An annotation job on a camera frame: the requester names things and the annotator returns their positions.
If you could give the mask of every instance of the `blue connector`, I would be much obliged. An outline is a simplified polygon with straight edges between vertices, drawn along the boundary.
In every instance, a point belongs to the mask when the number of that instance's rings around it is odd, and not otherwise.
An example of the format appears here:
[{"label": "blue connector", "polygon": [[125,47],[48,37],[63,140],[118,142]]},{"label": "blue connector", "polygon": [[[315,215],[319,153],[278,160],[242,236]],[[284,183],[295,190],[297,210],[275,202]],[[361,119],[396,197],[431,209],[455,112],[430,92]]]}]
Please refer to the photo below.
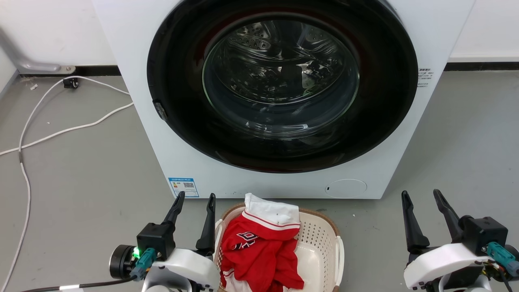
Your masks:
[{"label": "blue connector", "polygon": [[491,242],[486,246],[486,253],[500,263],[513,277],[519,276],[519,262],[515,256],[508,252],[497,242]]},{"label": "blue connector", "polygon": [[131,270],[130,276],[137,276],[134,281],[142,280],[144,275],[146,275],[146,270],[151,268],[153,262],[156,260],[157,252],[153,248],[147,248],[146,251],[141,255],[141,258],[135,264],[135,268]]}]

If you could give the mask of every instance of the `gray floor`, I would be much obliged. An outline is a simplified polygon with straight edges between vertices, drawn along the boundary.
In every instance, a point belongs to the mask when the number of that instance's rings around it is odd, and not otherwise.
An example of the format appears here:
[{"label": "gray floor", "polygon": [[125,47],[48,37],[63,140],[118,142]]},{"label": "gray floor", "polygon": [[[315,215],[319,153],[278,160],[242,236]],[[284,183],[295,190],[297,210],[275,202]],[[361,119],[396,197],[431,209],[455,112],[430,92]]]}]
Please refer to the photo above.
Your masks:
[{"label": "gray floor", "polygon": [[[120,77],[97,80],[125,87]],[[56,81],[17,81],[0,100],[0,152],[18,145],[25,120]],[[38,88],[30,90],[33,84]],[[444,73],[381,200],[288,200],[324,212],[339,226],[346,249],[342,291],[406,291],[404,189],[432,245],[449,242],[432,197],[438,188],[460,216],[494,217],[509,228],[508,242],[519,246],[518,96],[519,72]],[[38,111],[25,141],[91,123],[129,102],[128,96],[89,82],[76,91],[58,87]],[[30,147],[24,160],[33,188],[32,213],[7,291],[110,280],[107,264],[113,249],[133,244],[142,227],[160,221],[173,201],[134,108]],[[0,156],[0,193],[3,281],[25,216],[26,188],[16,153]],[[217,201],[217,216],[237,202]],[[185,203],[175,232],[179,246],[194,247],[204,206],[204,201]],[[129,283],[98,290],[140,287]],[[495,282],[493,287],[506,290]]]}]

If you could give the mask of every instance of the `red clothing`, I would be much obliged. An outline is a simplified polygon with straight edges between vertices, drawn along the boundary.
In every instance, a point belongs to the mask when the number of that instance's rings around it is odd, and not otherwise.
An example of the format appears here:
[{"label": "red clothing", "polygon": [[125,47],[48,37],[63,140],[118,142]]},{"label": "red clothing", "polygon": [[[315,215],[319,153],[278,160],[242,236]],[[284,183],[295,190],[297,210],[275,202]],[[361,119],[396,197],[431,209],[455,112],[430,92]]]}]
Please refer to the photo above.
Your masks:
[{"label": "red clothing", "polygon": [[298,232],[299,223],[277,225],[247,211],[233,219],[221,245],[224,287],[225,277],[234,270],[234,278],[247,281],[252,292],[282,292],[283,286],[303,289],[294,253]]}]

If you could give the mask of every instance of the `washing machine door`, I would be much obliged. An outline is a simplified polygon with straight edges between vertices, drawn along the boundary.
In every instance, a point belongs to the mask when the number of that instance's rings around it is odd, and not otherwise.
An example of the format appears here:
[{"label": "washing machine door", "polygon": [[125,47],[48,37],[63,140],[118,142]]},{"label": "washing machine door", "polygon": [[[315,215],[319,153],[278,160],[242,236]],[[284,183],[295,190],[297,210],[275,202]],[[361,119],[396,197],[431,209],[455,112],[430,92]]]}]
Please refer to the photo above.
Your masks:
[{"label": "washing machine door", "polygon": [[147,73],[157,112],[195,149],[304,172],[386,139],[413,102],[418,69],[384,1],[185,0],[159,28]]}]

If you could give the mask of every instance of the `white cable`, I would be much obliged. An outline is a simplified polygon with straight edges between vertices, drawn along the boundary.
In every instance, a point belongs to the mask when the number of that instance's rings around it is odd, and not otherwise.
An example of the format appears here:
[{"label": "white cable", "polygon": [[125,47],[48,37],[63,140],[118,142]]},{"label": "white cable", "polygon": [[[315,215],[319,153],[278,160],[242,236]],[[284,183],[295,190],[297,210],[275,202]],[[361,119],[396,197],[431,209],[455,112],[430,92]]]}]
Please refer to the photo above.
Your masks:
[{"label": "white cable", "polygon": [[11,263],[11,268],[9,269],[9,273],[7,274],[7,277],[5,279],[5,282],[4,282],[4,286],[2,287],[2,291],[1,292],[5,292],[5,288],[7,287],[7,284],[9,284],[9,280],[11,279],[11,275],[12,275],[12,272],[13,270],[15,269],[15,265],[16,265],[16,262],[18,260],[18,256],[20,255],[20,250],[22,248],[22,244],[23,244],[23,239],[25,238],[25,233],[27,231],[27,225],[29,224],[29,215],[31,213],[31,184],[29,183],[29,179],[27,177],[27,172],[25,172],[25,167],[23,166],[23,159],[22,159],[22,149],[23,148],[27,148],[29,146],[32,146],[32,145],[35,145],[35,144],[38,144],[40,142],[43,142],[45,140],[48,140],[52,137],[55,137],[59,134],[62,134],[62,133],[65,133],[65,132],[68,132],[68,131],[72,131],[72,130],[76,130],[76,129],[81,129],[81,128],[86,128],[86,127],[91,127],[91,126],[94,126],[94,125],[97,125],[98,123],[102,122],[103,120],[105,120],[107,117],[113,115],[114,113],[118,112],[118,111],[121,111],[123,109],[126,109],[130,106],[133,105],[133,102],[128,104],[128,105],[125,105],[124,107],[121,107],[121,108],[118,108],[118,109],[115,109],[113,111],[111,111],[109,114],[107,114],[106,116],[102,117],[100,120],[98,120],[97,122],[95,123],[91,123],[91,124],[87,124],[87,125],[82,125],[82,126],[77,126],[77,127],[73,127],[73,128],[69,128],[69,129],[66,129],[66,130],[63,130],[63,131],[59,131],[57,133],[54,133],[50,136],[47,136],[45,138],[42,138],[42,139],[39,139],[37,141],[34,141],[30,144],[27,144],[27,145],[24,145],[22,146],[22,141],[23,141],[23,136],[25,135],[25,131],[27,130],[27,126],[29,124],[29,122],[31,121],[31,118],[34,114],[34,112],[36,111],[36,109],[38,108],[38,106],[41,104],[41,102],[43,101],[43,99],[47,96],[47,94],[56,86],[58,86],[60,83],[63,82],[63,80],[66,80],[66,79],[70,79],[70,78],[80,78],[80,79],[85,79],[85,80],[89,80],[89,81],[92,81],[92,82],[95,82],[97,84],[101,84],[101,85],[104,85],[104,86],[108,86],[112,89],[115,89],[116,91],[118,92],[121,92],[121,93],[124,93],[124,94],[127,94],[127,95],[130,95],[128,92],[126,91],[123,91],[123,90],[120,90],[118,88],[115,88],[111,85],[108,85],[108,84],[105,84],[105,83],[102,83],[102,82],[99,82],[99,81],[96,81],[96,80],[93,80],[93,79],[90,79],[90,78],[86,78],[86,77],[82,77],[82,76],[69,76],[69,77],[66,77],[66,78],[63,78],[61,79],[60,81],[56,82],[54,85],[52,85],[49,90],[42,96],[42,98],[39,100],[38,104],[34,107],[33,111],[31,112],[31,114],[29,115],[29,118],[27,119],[27,122],[25,123],[25,126],[23,127],[23,131],[22,131],[22,135],[20,135],[20,142],[18,143],[18,148],[14,148],[14,149],[11,149],[11,150],[7,150],[7,151],[4,151],[4,152],[0,152],[0,155],[3,155],[3,154],[6,154],[6,153],[10,153],[10,152],[13,152],[13,151],[16,151],[18,150],[18,156],[19,156],[19,159],[20,159],[20,167],[22,168],[22,173],[23,173],[23,177],[25,178],[25,182],[27,183],[27,212],[25,214],[25,224],[23,225],[23,230],[22,230],[22,235],[20,237],[20,242],[18,243],[18,247],[16,248],[16,253],[15,253],[15,258],[12,260],[12,263]]},{"label": "white cable", "polygon": [[[65,130],[61,130],[61,131],[56,132],[56,133],[54,133],[52,135],[48,135],[48,136],[46,136],[44,138],[36,140],[36,141],[34,141],[32,143],[25,144],[24,146],[22,146],[22,149],[25,149],[25,148],[30,147],[32,145],[36,145],[36,144],[38,144],[40,142],[49,140],[50,138],[56,137],[57,135],[61,135],[61,134],[66,133],[66,132],[70,132],[70,131],[77,130],[77,129],[83,129],[83,128],[88,128],[88,127],[91,127],[91,126],[95,126],[95,125],[99,124],[100,122],[104,121],[109,116],[115,114],[116,112],[122,111],[124,109],[127,109],[127,108],[131,107],[132,105],[133,105],[133,102],[130,103],[130,104],[125,105],[124,107],[120,107],[118,109],[115,109],[115,110],[109,112],[106,116],[100,118],[97,122],[94,122],[94,123],[91,123],[91,124],[82,125],[82,126],[77,126],[77,127],[73,127],[73,128],[68,128],[68,129],[65,129]],[[17,150],[18,150],[18,148],[13,148],[13,149],[6,150],[4,152],[0,152],[0,156],[2,156],[4,154],[7,154],[7,153],[11,153],[11,152],[17,151]]]}]

